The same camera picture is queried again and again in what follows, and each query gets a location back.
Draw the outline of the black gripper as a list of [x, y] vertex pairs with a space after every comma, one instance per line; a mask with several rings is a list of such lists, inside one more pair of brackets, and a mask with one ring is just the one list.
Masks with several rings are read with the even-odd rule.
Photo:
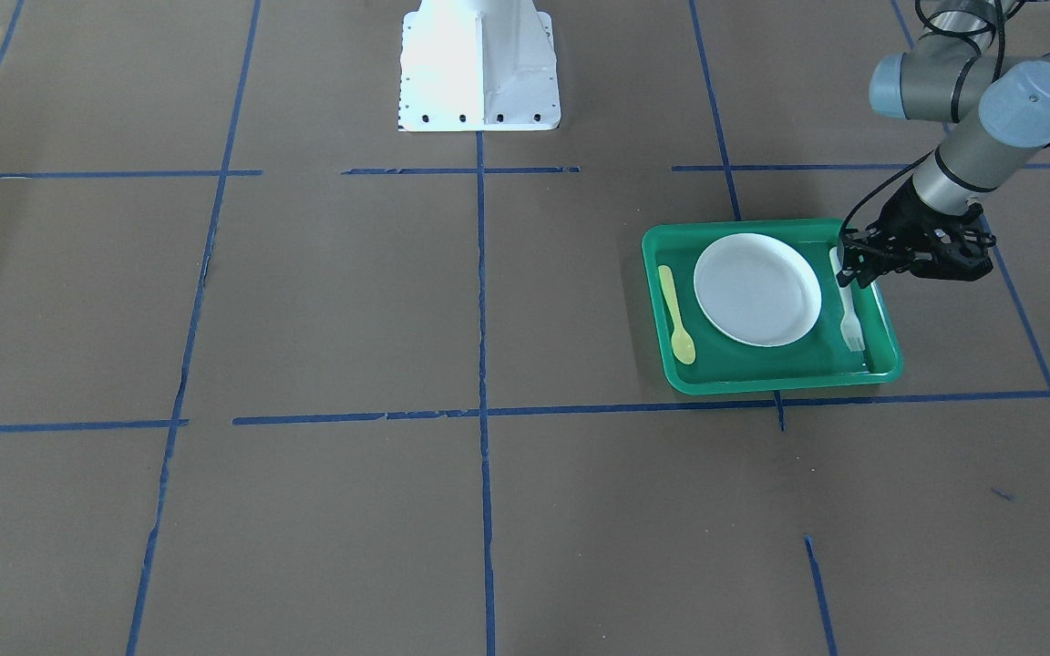
[[870, 287], [892, 270], [892, 253], [912, 264], [981, 264], [981, 204], [962, 202], [962, 213], [938, 211], [921, 198], [914, 179], [883, 205], [872, 224], [878, 240], [841, 240], [837, 283]]

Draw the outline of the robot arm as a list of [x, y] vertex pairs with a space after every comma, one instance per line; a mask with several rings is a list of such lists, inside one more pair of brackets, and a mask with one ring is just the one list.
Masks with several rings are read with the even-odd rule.
[[868, 287], [889, 273], [975, 282], [991, 273], [995, 237], [983, 199], [1050, 147], [1050, 51], [1005, 52], [1010, 1], [942, 1], [917, 9], [909, 51], [872, 72], [872, 111], [929, 121], [950, 132], [891, 176], [897, 190], [864, 229], [843, 221], [838, 285]]

